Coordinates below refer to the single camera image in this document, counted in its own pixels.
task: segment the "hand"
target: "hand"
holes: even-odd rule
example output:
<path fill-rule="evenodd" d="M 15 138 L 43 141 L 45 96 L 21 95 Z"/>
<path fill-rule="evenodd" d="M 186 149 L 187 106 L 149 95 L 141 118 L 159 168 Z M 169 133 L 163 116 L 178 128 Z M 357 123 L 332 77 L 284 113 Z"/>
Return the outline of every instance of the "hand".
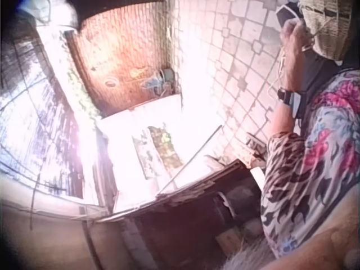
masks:
<path fill-rule="evenodd" d="M 287 20 L 282 28 L 281 39 L 285 51 L 283 87 L 289 91 L 299 92 L 304 71 L 302 47 L 309 44 L 304 21 L 301 19 Z"/>

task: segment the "black watch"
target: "black watch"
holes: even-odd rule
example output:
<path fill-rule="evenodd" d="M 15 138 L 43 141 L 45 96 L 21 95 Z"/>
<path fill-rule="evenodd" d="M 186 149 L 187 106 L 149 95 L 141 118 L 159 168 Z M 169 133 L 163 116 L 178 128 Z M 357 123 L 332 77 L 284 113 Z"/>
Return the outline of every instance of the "black watch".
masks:
<path fill-rule="evenodd" d="M 299 116 L 298 111 L 300 107 L 300 102 L 302 100 L 302 96 L 298 93 L 286 90 L 282 87 L 277 91 L 277 97 L 282 101 L 285 105 L 291 107 L 292 109 L 292 118 L 301 118 Z"/>

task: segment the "woven basket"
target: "woven basket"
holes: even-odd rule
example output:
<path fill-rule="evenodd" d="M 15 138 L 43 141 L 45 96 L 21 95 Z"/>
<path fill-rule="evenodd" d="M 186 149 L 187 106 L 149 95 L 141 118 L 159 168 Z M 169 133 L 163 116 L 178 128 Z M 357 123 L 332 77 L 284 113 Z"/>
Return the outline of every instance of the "woven basket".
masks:
<path fill-rule="evenodd" d="M 307 27 L 312 34 L 317 33 L 313 49 L 319 55 L 335 61 L 343 60 L 354 35 L 350 30 L 352 2 L 353 0 L 299 1 Z"/>

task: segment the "elderly woman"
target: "elderly woman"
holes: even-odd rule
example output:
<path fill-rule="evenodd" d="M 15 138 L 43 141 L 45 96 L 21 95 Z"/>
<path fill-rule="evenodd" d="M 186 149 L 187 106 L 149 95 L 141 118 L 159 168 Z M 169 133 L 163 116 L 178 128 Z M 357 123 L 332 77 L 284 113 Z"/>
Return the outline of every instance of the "elderly woman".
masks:
<path fill-rule="evenodd" d="M 358 37 L 343 66 L 302 52 L 308 40 L 300 19 L 286 20 L 282 37 L 285 72 L 261 207 L 267 243 L 236 255 L 224 269 L 359 269 Z M 293 132 L 294 93 L 310 97 L 301 136 Z"/>

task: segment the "brick wall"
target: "brick wall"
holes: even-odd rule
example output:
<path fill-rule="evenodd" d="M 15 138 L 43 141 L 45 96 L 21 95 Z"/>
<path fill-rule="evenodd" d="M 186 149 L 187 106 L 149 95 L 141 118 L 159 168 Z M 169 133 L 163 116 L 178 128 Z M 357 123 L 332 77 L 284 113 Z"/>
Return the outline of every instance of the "brick wall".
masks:
<path fill-rule="evenodd" d="M 168 67 L 166 3 L 134 4 L 88 18 L 66 35 L 71 54 L 94 104 L 104 116 L 155 97 L 140 87 Z M 143 70 L 131 76 L 132 69 Z"/>

